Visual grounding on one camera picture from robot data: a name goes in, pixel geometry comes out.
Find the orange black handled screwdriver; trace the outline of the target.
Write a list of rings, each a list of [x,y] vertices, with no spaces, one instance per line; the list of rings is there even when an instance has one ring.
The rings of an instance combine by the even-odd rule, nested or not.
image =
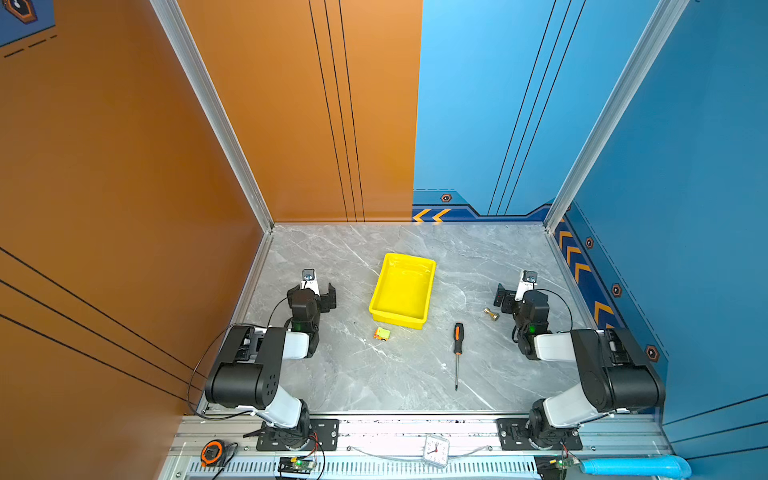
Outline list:
[[[453,328],[453,354],[455,357],[455,369],[454,369],[454,390],[459,388],[460,377],[460,358],[463,354],[463,342],[464,342],[464,325],[462,322],[456,322]]]

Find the small yellow green toy block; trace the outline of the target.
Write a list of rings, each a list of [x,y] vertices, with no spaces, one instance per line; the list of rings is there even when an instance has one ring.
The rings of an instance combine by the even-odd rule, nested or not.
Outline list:
[[[391,337],[391,332],[387,329],[378,327],[375,332],[373,338],[380,341],[388,341]]]

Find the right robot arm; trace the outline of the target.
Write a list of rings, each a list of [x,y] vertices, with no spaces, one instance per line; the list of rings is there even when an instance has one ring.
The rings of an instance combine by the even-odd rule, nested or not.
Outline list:
[[[513,316],[511,338],[529,360],[576,365],[573,387],[535,401],[528,418],[497,422],[504,450],[548,450],[581,446],[579,428],[619,411],[661,407],[666,391],[660,376],[627,329],[549,329],[549,297],[533,284],[512,291],[497,287],[494,305]]]

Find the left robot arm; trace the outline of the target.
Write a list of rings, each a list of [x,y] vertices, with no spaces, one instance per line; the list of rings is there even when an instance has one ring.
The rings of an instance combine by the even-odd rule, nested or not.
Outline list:
[[[324,294],[310,287],[287,292],[291,317],[285,326],[233,326],[226,333],[206,380],[208,402],[263,420],[253,434],[298,450],[311,442],[305,401],[280,385],[282,363],[312,357],[319,344],[320,318],[337,307],[333,285]]]

